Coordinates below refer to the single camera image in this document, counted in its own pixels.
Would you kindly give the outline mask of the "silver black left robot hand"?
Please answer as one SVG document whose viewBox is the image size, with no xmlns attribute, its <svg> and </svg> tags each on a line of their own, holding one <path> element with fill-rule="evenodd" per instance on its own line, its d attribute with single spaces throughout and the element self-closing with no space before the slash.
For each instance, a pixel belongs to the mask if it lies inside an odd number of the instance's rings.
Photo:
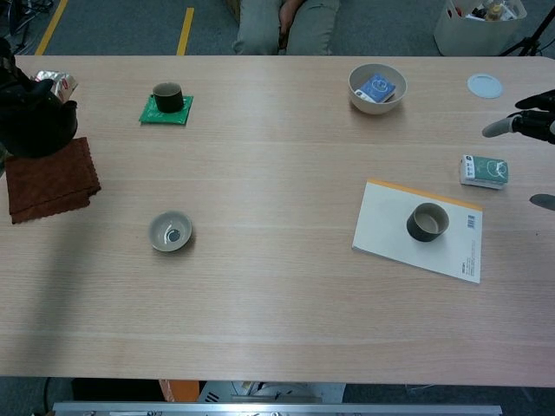
<svg viewBox="0 0 555 416">
<path fill-rule="evenodd" d="M 17 65 L 9 42 L 1 38 L 1 109 L 28 110 L 51 94 L 53 81 L 35 81 Z"/>
</svg>

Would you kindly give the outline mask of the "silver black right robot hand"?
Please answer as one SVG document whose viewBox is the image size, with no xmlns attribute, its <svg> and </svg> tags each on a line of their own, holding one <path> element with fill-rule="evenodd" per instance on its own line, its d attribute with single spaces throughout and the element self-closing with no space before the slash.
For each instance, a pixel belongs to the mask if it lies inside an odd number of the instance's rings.
<svg viewBox="0 0 555 416">
<path fill-rule="evenodd" d="M 526 137 L 554 144 L 554 90 L 527 97 L 515 104 L 518 112 L 507 115 L 486 126 L 486 138 L 505 133 L 520 133 Z"/>
</svg>

